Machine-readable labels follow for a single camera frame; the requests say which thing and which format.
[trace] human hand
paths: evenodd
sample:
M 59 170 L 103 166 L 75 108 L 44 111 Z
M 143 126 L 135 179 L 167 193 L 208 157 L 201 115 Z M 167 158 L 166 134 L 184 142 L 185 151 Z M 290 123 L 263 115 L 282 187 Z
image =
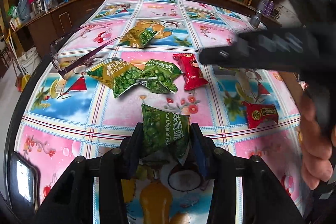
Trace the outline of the human hand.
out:
M 307 95 L 301 98 L 299 110 L 303 155 L 301 175 L 308 187 L 313 190 L 319 185 L 320 180 L 328 181 L 333 173 L 328 159 L 332 154 L 332 145 L 336 146 L 336 127 L 332 131 L 332 142 L 330 142 L 321 133 L 320 126 L 315 119 L 314 103 Z

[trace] red snack bag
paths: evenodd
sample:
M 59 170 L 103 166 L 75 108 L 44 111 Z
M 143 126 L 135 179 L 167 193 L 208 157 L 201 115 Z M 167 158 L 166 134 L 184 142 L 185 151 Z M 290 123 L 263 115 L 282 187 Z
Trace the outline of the red snack bag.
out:
M 173 54 L 183 72 L 185 86 L 184 90 L 193 90 L 209 82 L 203 78 L 203 73 L 198 66 L 194 54 Z
M 249 129 L 257 127 L 263 120 L 273 120 L 278 123 L 279 115 L 275 105 L 259 105 L 243 102 L 246 106 L 247 126 Z

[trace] green peas snack bag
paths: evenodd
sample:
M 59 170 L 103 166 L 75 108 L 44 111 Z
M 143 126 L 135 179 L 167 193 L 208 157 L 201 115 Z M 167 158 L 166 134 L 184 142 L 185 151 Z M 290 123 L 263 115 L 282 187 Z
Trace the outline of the green peas snack bag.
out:
M 137 82 L 149 88 L 153 93 L 162 94 L 161 85 L 168 92 L 175 93 L 177 87 L 173 81 L 181 74 L 182 72 L 175 64 L 151 59 L 146 63 L 141 79 L 137 79 Z
M 166 94 L 169 93 L 170 90 L 167 89 L 162 85 L 162 83 L 159 81 L 157 77 L 151 77 L 148 79 L 136 79 L 136 81 L 145 86 L 150 90 L 150 92 L 156 93 L 156 94 Z
M 114 98 L 117 98 L 138 84 L 134 79 L 139 78 L 142 71 L 121 58 L 108 58 L 85 72 L 112 89 Z
M 144 48 L 157 33 L 140 26 L 135 26 L 127 31 L 120 43 L 135 48 Z
M 167 146 L 172 156 L 179 161 L 186 158 L 189 151 L 190 116 L 166 112 L 145 104 L 141 108 L 144 133 L 141 157 Z

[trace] table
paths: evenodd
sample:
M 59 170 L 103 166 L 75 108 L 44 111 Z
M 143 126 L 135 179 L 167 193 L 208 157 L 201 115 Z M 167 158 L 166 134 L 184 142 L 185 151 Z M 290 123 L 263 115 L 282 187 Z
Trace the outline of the table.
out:
M 63 60 L 73 60 L 101 45 L 102 37 L 123 36 L 137 24 L 148 28 L 159 24 L 162 38 L 154 39 L 145 49 L 115 44 L 101 54 L 120 57 L 140 69 L 150 59 L 177 64 L 173 53 L 197 55 L 204 47 L 230 45 L 238 32 L 253 31 L 248 20 L 226 9 L 186 0 L 106 0 L 85 23 L 99 25 L 73 35 L 59 55 Z M 200 68 L 210 83 L 190 92 L 184 91 L 180 76 L 174 81 L 176 94 L 153 94 L 138 85 L 115 99 L 107 86 L 88 75 L 74 73 L 64 81 L 50 64 L 26 106 L 14 147 L 40 171 L 40 202 L 74 157 L 100 156 L 130 136 L 136 123 L 142 122 L 141 104 L 145 103 L 190 115 L 191 123 L 197 122 L 204 135 L 233 155 L 260 155 L 302 212 L 301 190 L 305 186 L 300 177 L 301 152 L 296 131 L 300 115 L 280 75 L 265 70 L 227 70 L 216 65 Z M 258 83 L 266 92 L 258 92 Z M 275 104 L 278 124 L 263 122 L 248 129 L 240 104 L 243 100 Z M 165 166 L 162 181 L 173 167 L 172 162 Z M 98 183 L 94 185 L 95 223 L 99 223 Z M 131 194 L 127 201 L 131 223 L 142 223 L 138 195 L 149 183 L 144 179 L 130 186 L 135 195 Z M 164 185 L 174 197 L 170 223 L 206 223 L 211 181 L 184 193 Z M 237 178 L 237 223 L 242 223 L 242 194 L 242 180 Z

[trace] eyeglass frame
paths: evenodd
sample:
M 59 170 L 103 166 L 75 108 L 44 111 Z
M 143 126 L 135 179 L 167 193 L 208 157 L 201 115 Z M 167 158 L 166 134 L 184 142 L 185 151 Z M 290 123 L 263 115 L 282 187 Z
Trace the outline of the eyeglass frame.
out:
M 67 67 L 65 67 L 64 69 L 61 70 L 60 66 L 59 66 L 59 61 L 58 61 L 58 58 L 57 58 L 57 54 L 58 52 L 56 51 L 55 49 L 55 46 L 60 42 L 62 41 L 63 39 L 65 39 L 67 36 L 71 36 L 75 33 L 77 33 L 78 31 L 80 31 L 81 29 L 84 29 L 86 27 L 89 27 L 89 26 L 97 26 L 97 25 L 101 25 L 101 26 L 104 26 L 104 27 L 107 27 L 103 24 L 100 24 L 100 23 L 92 23 L 92 24 L 89 24 L 89 25 L 85 25 L 85 26 L 81 26 L 73 31 L 70 31 L 66 34 L 64 34 L 62 37 L 56 39 L 55 41 L 53 41 L 51 44 L 50 44 L 50 56 L 51 56 L 51 63 L 53 64 L 54 68 L 57 70 L 57 72 L 62 76 L 62 78 L 64 78 L 64 76 L 69 73 L 70 71 L 72 71 L 74 68 L 80 66 L 81 64 L 83 64 L 86 60 L 88 60 L 89 58 L 91 58 L 92 56 L 94 56 L 95 54 L 97 54 L 100 50 L 102 50 L 104 47 L 108 46 L 109 44 L 111 44 L 113 41 L 117 40 L 117 39 L 120 39 L 122 37 L 116 37 L 116 38 L 113 38 L 107 42 L 105 42 L 103 45 L 99 46 L 98 48 L 92 50 L 91 52 L 88 52 L 87 54 L 83 55 L 82 57 L 80 57 L 79 59 L 77 59 L 75 62 L 71 63 L 70 65 L 68 65 Z

